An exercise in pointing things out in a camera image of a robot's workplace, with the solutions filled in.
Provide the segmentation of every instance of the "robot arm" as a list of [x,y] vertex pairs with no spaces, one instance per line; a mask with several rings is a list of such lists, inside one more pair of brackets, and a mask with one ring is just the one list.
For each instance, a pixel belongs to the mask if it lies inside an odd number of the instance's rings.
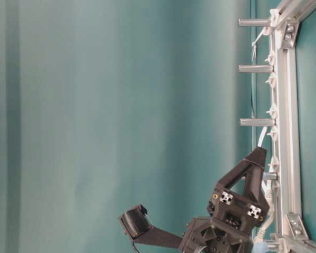
[[[183,253],[250,253],[251,231],[262,225],[269,210],[261,191],[265,159],[266,149],[257,147],[220,179],[207,207],[210,215],[193,218],[183,238],[151,225],[142,205],[122,214],[121,225],[133,245],[178,248]],[[231,189],[242,177],[243,193],[237,194]]]

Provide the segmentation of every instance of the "white cable tie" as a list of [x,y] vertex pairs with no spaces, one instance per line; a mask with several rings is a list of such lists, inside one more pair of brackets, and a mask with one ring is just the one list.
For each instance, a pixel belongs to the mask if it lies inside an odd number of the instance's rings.
[[252,47],[253,47],[253,52],[252,52],[252,61],[254,61],[254,59],[256,59],[256,43],[258,42],[258,40],[261,38],[261,36],[263,35],[265,31],[265,28],[262,29],[262,31],[259,33],[258,37],[256,38],[256,40],[252,43]]

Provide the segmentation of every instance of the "screw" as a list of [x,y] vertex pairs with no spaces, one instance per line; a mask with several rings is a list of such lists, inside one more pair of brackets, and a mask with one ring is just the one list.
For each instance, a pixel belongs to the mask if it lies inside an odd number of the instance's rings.
[[300,229],[295,229],[294,233],[296,236],[300,236],[302,234],[302,231]]
[[294,31],[294,26],[293,25],[288,25],[287,27],[287,32],[292,33]]
[[293,227],[296,227],[298,225],[296,220],[291,220],[290,223]]
[[291,38],[292,38],[292,35],[291,35],[290,33],[287,33],[287,34],[284,36],[284,39],[285,39],[286,41],[291,40]]

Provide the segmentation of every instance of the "metal rod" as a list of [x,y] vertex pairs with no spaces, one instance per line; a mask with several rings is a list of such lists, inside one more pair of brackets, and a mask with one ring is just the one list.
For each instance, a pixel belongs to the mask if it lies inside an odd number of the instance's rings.
[[271,73],[273,66],[270,65],[239,65],[240,73]]
[[263,180],[276,180],[278,178],[278,174],[275,172],[265,172],[263,174]]
[[269,251],[278,252],[279,251],[279,243],[276,241],[266,241]]
[[248,18],[238,20],[239,26],[269,26],[270,20],[269,19],[260,19],[260,18]]
[[272,127],[275,125],[273,119],[240,119],[240,125],[244,127]]

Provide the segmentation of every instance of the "green fabric backdrop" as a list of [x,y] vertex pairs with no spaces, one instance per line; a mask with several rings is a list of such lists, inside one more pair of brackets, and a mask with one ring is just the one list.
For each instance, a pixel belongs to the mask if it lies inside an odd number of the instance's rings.
[[[251,149],[249,1],[0,0],[0,253],[181,235]],[[143,252],[175,252],[140,247]]]

